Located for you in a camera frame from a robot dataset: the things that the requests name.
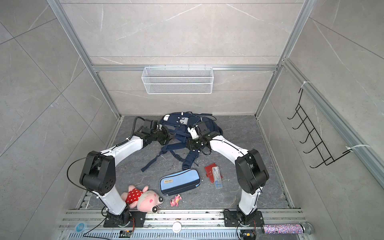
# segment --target zip tie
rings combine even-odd
[[[304,84],[306,83],[310,83],[310,82],[304,81],[300,88],[303,88]]]
[[[355,147],[371,147],[371,146],[367,145],[367,144],[358,144],[358,145],[355,145],[353,147],[347,147],[347,146],[345,146],[345,147],[347,148],[347,150],[351,150],[352,148],[355,148]]]

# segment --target black wire rack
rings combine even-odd
[[[293,117],[288,118],[288,119],[291,120],[291,119],[293,119],[296,115],[298,115],[298,116],[300,117],[300,119],[301,119],[301,123],[300,123],[300,125],[299,125],[297,128],[294,128],[294,127],[293,127],[293,129],[296,130],[296,129],[300,128],[301,125],[304,125],[305,129],[306,129],[307,132],[308,132],[308,135],[307,135],[305,141],[304,141],[304,142],[301,142],[301,141],[300,141],[300,143],[302,143],[302,144],[306,143],[307,140],[308,140],[308,138],[311,137],[311,140],[312,140],[313,144],[315,145],[314,148],[312,148],[309,152],[304,152],[304,151],[303,151],[303,153],[310,153],[310,152],[312,152],[313,150],[316,149],[316,150],[319,152],[319,154],[320,154],[320,156],[321,156],[321,159],[323,160],[323,161],[322,161],[320,164],[318,164],[316,167],[312,167],[312,166],[310,166],[310,167],[311,167],[311,168],[317,168],[317,167],[319,167],[319,166],[322,165],[322,164],[325,164],[325,165],[328,166],[329,164],[331,164],[331,163],[333,163],[333,162],[336,162],[336,160],[338,160],[338,159],[344,157],[345,155],[347,155],[348,153],[352,152],[352,150],[349,149],[349,150],[343,152],[342,155],[341,155],[340,157],[336,158],[336,159],[331,155],[331,153],[329,152],[329,150],[328,150],[328,148],[327,148],[327,145],[324,143],[324,141],[323,141],[323,139],[321,138],[319,132],[317,132],[317,129],[314,127],[314,125],[313,125],[312,121],[310,120],[310,118],[308,117],[307,113],[304,111],[303,107],[300,105],[301,96],[303,95],[303,89],[302,89],[302,88],[300,88],[300,90],[299,90],[299,94],[300,94],[300,98],[299,98],[299,103],[297,104],[297,106],[296,106],[296,108],[295,108],[296,112],[295,112],[295,114],[293,115]],[[303,111],[304,116],[300,115],[300,113],[299,113],[299,110],[300,110],[300,109]],[[310,122],[310,124],[308,124],[308,125],[305,124],[305,120],[307,120],[307,119],[308,119],[308,121]],[[315,142],[315,140],[313,139],[312,134],[317,134],[317,135],[318,135],[318,137],[319,137],[319,139],[320,139],[320,141],[319,141],[318,143]],[[327,150],[327,152],[328,152],[328,154],[329,154],[330,157],[328,157],[327,159],[325,159],[324,156],[323,156],[323,154],[322,154],[322,152],[319,150],[319,146],[324,146],[325,149]]]

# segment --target glitter tube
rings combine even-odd
[[[301,224],[272,224],[263,225],[262,231],[265,234],[302,234],[304,229]]]

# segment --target gray marble wall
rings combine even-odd
[[[150,65],[276,64],[303,1],[61,2],[94,64]],[[124,115],[184,109],[251,115],[272,72],[215,72],[213,93],[198,95],[149,95],[139,72],[100,74]]]
[[[381,239],[384,190],[355,154],[328,166],[310,167],[322,159],[316,150],[303,153],[314,144],[311,139],[299,142],[305,141],[308,132],[303,125],[292,129],[301,122],[297,115],[287,119],[295,113],[299,89],[300,84],[284,70],[260,118],[294,206],[302,208],[314,225],[316,239]],[[300,103],[332,156],[341,156],[347,143],[305,93]],[[320,142],[317,134],[312,136]],[[320,151],[325,158],[329,156],[325,148]]]
[[[2,2],[0,82],[0,239],[51,239],[116,119],[45,0]]]
[[[303,1],[61,2],[97,64],[276,64]]]
[[[100,72],[123,115],[177,111],[253,115],[271,71],[216,71],[212,94],[147,94],[141,71]]]
[[[383,1],[318,0],[291,61],[384,158]],[[292,117],[300,85],[284,70],[260,121],[295,207],[311,222],[316,239],[382,239],[384,190],[362,162],[349,153],[318,168],[318,152],[305,144],[307,132]],[[347,144],[303,94],[301,104],[333,157]],[[320,151],[327,156],[326,149]]]
[[[384,1],[318,0],[291,61],[384,159]]]

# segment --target stuffed toy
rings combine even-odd
[[[181,196],[180,196],[180,194],[179,195],[177,195],[177,196],[175,196],[175,198],[173,198],[171,201],[170,201],[170,205],[172,206],[172,207],[174,207],[174,206],[179,206],[179,201],[181,200],[182,198],[181,198]]]
[[[161,203],[164,201],[157,193],[152,190],[148,190],[148,186],[145,186],[142,191],[135,186],[130,185],[128,192],[123,192],[121,199],[124,200],[129,208],[137,206],[137,210],[140,212],[157,212]]]

